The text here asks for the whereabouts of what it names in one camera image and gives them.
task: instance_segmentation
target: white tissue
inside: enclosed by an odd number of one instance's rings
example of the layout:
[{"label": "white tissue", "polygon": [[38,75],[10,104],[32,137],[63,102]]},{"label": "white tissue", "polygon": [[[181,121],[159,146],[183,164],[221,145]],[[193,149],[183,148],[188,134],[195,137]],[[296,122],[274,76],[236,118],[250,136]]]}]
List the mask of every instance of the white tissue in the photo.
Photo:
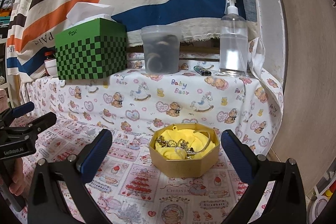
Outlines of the white tissue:
[{"label": "white tissue", "polygon": [[77,2],[67,14],[67,19],[71,22],[71,27],[84,22],[105,18],[114,21],[111,15],[114,7],[99,3]]}]

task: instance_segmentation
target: blue gripper pad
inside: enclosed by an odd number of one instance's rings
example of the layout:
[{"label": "blue gripper pad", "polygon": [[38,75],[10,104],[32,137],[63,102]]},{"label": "blue gripper pad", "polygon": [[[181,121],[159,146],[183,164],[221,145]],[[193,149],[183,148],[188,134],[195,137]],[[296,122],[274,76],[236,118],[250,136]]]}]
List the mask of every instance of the blue gripper pad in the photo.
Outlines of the blue gripper pad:
[{"label": "blue gripper pad", "polygon": [[83,183],[91,182],[112,145],[112,133],[103,129],[92,143],[78,154],[76,168]]},{"label": "blue gripper pad", "polygon": [[13,108],[13,117],[20,118],[21,116],[27,114],[28,112],[33,111],[34,108],[35,108],[35,105],[33,102],[28,102],[24,105]]},{"label": "blue gripper pad", "polygon": [[242,144],[231,130],[225,130],[220,141],[240,180],[247,184],[252,183],[258,169],[258,162],[252,150]]}]

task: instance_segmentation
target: hand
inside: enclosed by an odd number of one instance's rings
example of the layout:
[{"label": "hand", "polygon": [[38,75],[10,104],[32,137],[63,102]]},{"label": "hand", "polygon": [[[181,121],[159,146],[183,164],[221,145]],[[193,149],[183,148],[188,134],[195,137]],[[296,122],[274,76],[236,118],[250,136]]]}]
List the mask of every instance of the hand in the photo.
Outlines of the hand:
[{"label": "hand", "polygon": [[12,194],[18,196],[21,195],[25,189],[25,181],[23,174],[22,158],[15,159],[14,173],[12,175],[12,184],[9,186],[9,190]]}]

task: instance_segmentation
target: red heart print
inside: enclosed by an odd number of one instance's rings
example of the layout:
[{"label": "red heart print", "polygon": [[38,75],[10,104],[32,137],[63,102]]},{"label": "red heart print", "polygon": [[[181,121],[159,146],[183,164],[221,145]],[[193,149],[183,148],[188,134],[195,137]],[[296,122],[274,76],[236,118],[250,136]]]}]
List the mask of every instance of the red heart print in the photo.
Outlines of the red heart print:
[{"label": "red heart print", "polygon": [[153,217],[153,216],[156,215],[156,212],[154,212],[154,211],[148,211],[148,215],[149,215],[150,217]]}]

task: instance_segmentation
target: octagonal gold box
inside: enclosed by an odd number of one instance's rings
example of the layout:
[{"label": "octagonal gold box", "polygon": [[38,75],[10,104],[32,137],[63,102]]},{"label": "octagonal gold box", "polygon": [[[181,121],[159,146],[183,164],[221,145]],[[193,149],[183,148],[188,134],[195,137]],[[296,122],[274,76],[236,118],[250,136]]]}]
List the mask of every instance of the octagonal gold box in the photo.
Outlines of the octagonal gold box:
[{"label": "octagonal gold box", "polygon": [[[166,130],[177,126],[177,130],[193,129],[197,131],[206,131],[209,133],[211,141],[215,147],[201,159],[168,160],[155,150],[156,139]],[[199,123],[174,123],[165,128],[157,130],[150,143],[149,151],[151,153],[152,163],[166,176],[170,178],[197,178],[209,170],[218,160],[219,139],[215,131]]]}]

